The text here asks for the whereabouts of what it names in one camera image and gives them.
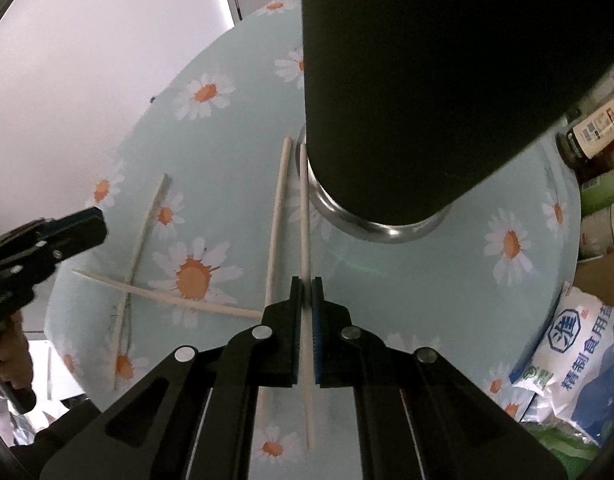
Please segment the person's left hand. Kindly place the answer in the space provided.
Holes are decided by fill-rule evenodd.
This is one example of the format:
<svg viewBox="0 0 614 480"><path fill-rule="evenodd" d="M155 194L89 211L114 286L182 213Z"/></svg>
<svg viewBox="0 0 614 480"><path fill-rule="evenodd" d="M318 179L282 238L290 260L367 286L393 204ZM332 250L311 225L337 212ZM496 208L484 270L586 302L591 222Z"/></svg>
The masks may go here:
<svg viewBox="0 0 614 480"><path fill-rule="evenodd" d="M22 311L12 314L0 333L0 379L14 390L30 389L34 367L28 340L22 329Z"/></svg>

